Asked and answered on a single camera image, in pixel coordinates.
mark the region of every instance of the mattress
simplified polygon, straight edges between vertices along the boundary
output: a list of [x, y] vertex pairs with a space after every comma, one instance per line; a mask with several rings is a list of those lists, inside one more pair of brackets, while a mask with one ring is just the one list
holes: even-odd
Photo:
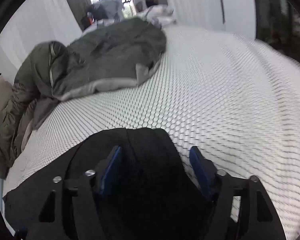
[[[196, 145], [219, 169], [257, 175], [287, 239], [300, 233], [300, 64], [259, 41], [170, 26], [167, 52], [138, 88], [61, 103], [33, 131], [10, 168], [3, 194], [104, 129], [163, 128], [189, 177]], [[238, 214], [234, 201], [232, 216]]]

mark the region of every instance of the black object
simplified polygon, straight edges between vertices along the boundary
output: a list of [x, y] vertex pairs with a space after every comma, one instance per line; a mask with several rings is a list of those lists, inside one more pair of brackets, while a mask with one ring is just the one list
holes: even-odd
[[[122, 149], [117, 156], [115, 146]], [[87, 177], [89, 170], [96, 173]], [[147, 128], [90, 136], [4, 200], [7, 221], [27, 228], [27, 240], [197, 239], [212, 207], [169, 135]]]
[[[214, 202], [204, 240], [286, 239], [279, 216], [257, 176], [241, 179], [231, 177], [223, 170], [217, 171], [197, 147], [190, 150], [190, 163], [201, 188], [203, 186], [202, 193]], [[234, 196], [241, 197], [236, 224], [230, 220]]]
[[[285, 240], [256, 176], [217, 171], [197, 147], [190, 163], [202, 194], [164, 130], [104, 130], [10, 191], [6, 218], [26, 240]], [[241, 196], [237, 223], [234, 196]]]

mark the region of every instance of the textured mattress surface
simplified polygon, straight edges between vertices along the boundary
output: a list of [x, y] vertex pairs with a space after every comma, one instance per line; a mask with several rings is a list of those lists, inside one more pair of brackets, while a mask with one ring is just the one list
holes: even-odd
[[[231, 175], [260, 177], [287, 239], [300, 233], [300, 65], [240, 36], [173, 26], [156, 74], [139, 88], [61, 103], [15, 161], [5, 195], [100, 130], [163, 128], [196, 183], [188, 150]], [[233, 216], [239, 202], [234, 202]]]

